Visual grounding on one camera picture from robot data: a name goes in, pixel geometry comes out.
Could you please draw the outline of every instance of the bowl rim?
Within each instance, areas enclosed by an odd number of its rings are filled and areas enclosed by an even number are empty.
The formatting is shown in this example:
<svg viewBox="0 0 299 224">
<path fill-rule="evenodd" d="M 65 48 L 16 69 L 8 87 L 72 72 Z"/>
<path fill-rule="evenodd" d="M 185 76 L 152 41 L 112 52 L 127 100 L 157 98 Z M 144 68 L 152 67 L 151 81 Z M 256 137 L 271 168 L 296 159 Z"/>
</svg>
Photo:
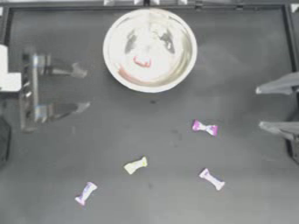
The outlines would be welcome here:
<svg viewBox="0 0 299 224">
<path fill-rule="evenodd" d="M 109 40 L 111 40 L 111 36 L 113 34 L 113 30 L 116 29 L 116 27 L 123 23 L 123 21 L 128 18 L 132 17 L 132 15 L 137 15 L 137 14 L 143 14 L 144 11 L 157 11 L 161 13 L 167 13 L 175 20 L 179 21 L 179 23 L 181 24 L 183 28 L 185 29 L 189 37 L 191 37 L 191 49 L 192 49 L 192 54 L 191 54 L 191 61 L 188 66 L 185 67 L 181 75 L 177 77 L 177 79 L 172 80 L 169 83 L 159 86 L 159 87 L 147 87 L 147 86 L 139 86 L 137 84 L 129 82 L 125 78 L 123 78 L 123 76 L 117 73 L 116 68 L 111 65 L 111 60 L 108 58 L 108 44 L 109 44 Z M 192 29 L 191 27 L 187 25 L 187 23 L 183 21 L 183 19 L 176 16 L 172 12 L 169 12 L 168 10 L 161 10 L 161 9 L 139 9 L 139 10 L 133 10 L 129 11 L 127 14 L 124 14 L 117 20 L 116 22 L 111 25 L 108 31 L 107 31 L 107 35 L 104 38 L 104 46 L 103 46 L 103 54 L 104 54 L 104 61 L 107 64 L 107 69 L 111 72 L 112 76 L 115 77 L 115 79 L 129 89 L 139 91 L 139 92 L 144 92 L 144 93 L 160 93 L 163 91 L 169 90 L 171 88 L 173 88 L 180 82 L 183 82 L 183 80 L 187 78 L 195 62 L 196 62 L 196 58 L 197 58 L 197 43 L 196 43 L 196 38 L 195 35 L 192 33 Z"/>
</svg>

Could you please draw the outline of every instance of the white bowl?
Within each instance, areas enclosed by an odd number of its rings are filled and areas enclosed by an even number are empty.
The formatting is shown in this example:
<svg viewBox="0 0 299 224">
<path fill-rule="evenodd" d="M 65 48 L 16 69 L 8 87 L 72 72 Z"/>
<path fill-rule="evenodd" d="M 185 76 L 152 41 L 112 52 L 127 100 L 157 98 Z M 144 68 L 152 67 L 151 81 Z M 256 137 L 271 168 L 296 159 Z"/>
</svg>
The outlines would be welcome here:
<svg viewBox="0 0 299 224">
<path fill-rule="evenodd" d="M 167 10 L 127 13 L 111 26 L 104 60 L 116 80 L 135 91 L 173 88 L 192 70 L 197 45 L 189 26 Z"/>
</svg>

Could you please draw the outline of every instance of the dark gray table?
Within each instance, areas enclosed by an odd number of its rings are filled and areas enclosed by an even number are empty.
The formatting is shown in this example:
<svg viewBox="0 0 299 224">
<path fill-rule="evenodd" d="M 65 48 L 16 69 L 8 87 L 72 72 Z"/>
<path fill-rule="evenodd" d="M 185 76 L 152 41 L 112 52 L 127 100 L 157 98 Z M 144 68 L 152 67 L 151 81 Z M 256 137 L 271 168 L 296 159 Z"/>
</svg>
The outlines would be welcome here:
<svg viewBox="0 0 299 224">
<path fill-rule="evenodd" d="M 13 14 L 10 70 L 21 50 L 88 68 L 84 80 L 41 81 L 41 97 L 91 101 L 91 108 L 32 134 L 18 129 L 17 100 L 4 111 L 13 126 L 10 161 L 0 171 L 0 223 L 292 223 L 299 213 L 299 168 L 285 142 L 257 128 L 295 111 L 295 98 L 256 96 L 256 85 L 291 72 L 280 10 L 177 10 L 199 44 L 189 77 L 173 90 L 125 89 L 105 68 L 101 45 L 124 11 L 20 11 Z M 192 119 L 219 136 L 192 133 Z M 123 165 L 143 155 L 148 168 Z M 216 192 L 197 178 L 208 167 L 227 182 Z M 99 189 L 74 201 L 87 181 Z"/>
</svg>

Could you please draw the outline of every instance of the wrapped candy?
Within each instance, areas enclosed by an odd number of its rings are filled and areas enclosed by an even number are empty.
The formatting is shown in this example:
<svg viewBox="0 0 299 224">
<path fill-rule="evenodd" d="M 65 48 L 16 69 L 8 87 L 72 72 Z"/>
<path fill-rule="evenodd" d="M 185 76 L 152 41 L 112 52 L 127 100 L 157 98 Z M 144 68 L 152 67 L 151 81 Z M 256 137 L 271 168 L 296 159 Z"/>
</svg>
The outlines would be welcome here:
<svg viewBox="0 0 299 224">
<path fill-rule="evenodd" d="M 128 163 L 124 168 L 129 175 L 132 175 L 136 170 L 141 167 L 147 167 L 147 159 L 143 157 L 140 160 L 136 160 L 132 163 Z"/>
<path fill-rule="evenodd" d="M 76 200 L 83 206 L 85 206 L 87 199 L 88 199 L 91 193 L 92 193 L 96 189 L 97 189 L 97 186 L 96 186 L 93 183 L 88 182 L 88 183 L 87 183 L 87 186 L 84 187 L 84 190 L 83 190 L 80 196 L 77 196 L 77 197 L 74 198 L 74 200 Z"/>
<path fill-rule="evenodd" d="M 200 176 L 201 179 L 208 180 L 213 184 L 213 186 L 215 186 L 217 191 L 225 185 L 224 181 L 220 181 L 213 176 L 211 176 L 211 172 L 209 172 L 209 170 L 207 168 L 201 171 L 199 176 Z"/>
<path fill-rule="evenodd" d="M 193 131 L 204 130 L 212 136 L 217 135 L 219 126 L 217 125 L 204 125 L 199 120 L 193 121 L 193 124 L 192 124 L 191 128 L 192 128 Z"/>
</svg>

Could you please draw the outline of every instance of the yellow candy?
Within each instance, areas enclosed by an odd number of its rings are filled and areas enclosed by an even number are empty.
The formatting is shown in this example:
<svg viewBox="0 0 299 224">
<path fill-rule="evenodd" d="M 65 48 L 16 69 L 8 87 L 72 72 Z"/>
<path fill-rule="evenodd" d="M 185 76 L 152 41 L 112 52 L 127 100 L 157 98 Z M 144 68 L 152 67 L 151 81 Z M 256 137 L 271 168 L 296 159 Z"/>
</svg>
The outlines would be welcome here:
<svg viewBox="0 0 299 224">
<path fill-rule="evenodd" d="M 129 175 L 132 175 L 136 170 L 141 167 L 147 167 L 147 159 L 143 157 L 140 160 L 136 160 L 132 163 L 128 163 L 124 168 Z"/>
</svg>

